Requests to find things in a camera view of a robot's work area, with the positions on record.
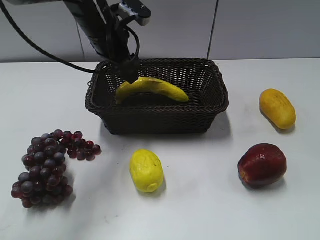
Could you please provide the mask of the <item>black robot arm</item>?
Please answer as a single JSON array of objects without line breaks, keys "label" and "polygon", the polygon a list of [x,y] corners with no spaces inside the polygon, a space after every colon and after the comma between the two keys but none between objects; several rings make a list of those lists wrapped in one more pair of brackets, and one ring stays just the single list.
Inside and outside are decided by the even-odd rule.
[{"label": "black robot arm", "polygon": [[123,80],[130,84],[137,81],[140,41],[127,26],[135,17],[118,20],[105,0],[66,0],[64,4],[95,52],[108,60]]}]

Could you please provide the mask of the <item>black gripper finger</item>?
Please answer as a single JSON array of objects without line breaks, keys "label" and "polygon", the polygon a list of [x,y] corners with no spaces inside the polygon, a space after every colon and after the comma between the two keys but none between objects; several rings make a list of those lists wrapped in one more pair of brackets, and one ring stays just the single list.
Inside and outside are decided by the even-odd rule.
[{"label": "black gripper finger", "polygon": [[133,84],[139,78],[140,67],[141,61],[139,58],[127,60],[119,65],[118,74],[122,80]]}]

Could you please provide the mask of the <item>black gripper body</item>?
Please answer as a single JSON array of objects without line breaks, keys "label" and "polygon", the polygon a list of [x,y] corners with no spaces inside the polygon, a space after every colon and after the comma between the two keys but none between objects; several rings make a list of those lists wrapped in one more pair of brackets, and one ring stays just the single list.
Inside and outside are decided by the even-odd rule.
[{"label": "black gripper body", "polygon": [[96,7],[102,19],[102,37],[98,44],[99,54],[107,60],[121,65],[130,59],[128,48],[129,33],[121,25],[118,4],[109,5],[106,0],[98,0]]}]

